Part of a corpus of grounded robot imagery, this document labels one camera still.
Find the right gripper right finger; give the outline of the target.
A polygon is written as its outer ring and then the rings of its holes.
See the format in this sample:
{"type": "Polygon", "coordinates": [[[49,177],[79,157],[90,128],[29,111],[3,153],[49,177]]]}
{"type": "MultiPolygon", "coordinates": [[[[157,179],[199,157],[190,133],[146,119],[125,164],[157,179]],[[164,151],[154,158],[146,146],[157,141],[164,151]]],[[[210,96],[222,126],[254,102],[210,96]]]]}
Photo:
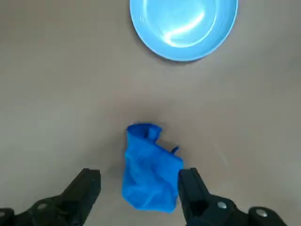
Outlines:
{"type": "Polygon", "coordinates": [[[283,219],[265,207],[242,212],[227,198],[209,193],[196,168],[178,174],[178,193],[188,226],[285,226],[283,219]]]}

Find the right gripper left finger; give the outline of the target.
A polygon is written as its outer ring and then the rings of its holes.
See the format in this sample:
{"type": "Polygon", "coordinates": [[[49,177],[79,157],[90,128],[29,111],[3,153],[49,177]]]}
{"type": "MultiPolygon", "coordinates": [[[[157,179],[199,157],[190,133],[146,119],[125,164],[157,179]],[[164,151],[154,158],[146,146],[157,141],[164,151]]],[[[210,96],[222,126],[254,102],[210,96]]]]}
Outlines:
{"type": "Polygon", "coordinates": [[[15,214],[0,209],[2,226],[82,226],[101,191],[101,173],[83,169],[57,196],[38,200],[28,210],[15,214]]]}

